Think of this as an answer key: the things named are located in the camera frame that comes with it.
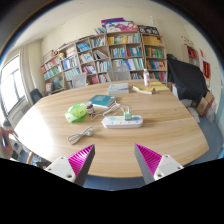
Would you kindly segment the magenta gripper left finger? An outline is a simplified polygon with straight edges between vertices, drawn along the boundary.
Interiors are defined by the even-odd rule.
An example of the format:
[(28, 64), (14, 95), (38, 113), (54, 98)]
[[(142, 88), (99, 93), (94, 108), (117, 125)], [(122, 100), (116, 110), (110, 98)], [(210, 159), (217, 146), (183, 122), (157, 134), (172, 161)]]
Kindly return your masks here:
[(94, 156), (95, 145), (92, 144), (69, 157), (60, 156), (46, 168), (46, 171), (83, 186)]

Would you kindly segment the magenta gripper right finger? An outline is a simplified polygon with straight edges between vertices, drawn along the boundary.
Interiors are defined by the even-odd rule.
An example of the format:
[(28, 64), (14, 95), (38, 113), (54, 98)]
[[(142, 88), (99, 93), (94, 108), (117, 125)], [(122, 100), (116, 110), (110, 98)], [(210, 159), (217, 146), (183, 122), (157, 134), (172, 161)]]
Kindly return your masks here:
[(134, 146), (134, 154), (145, 184), (152, 183), (183, 169), (183, 166), (170, 155), (160, 155), (139, 144)]

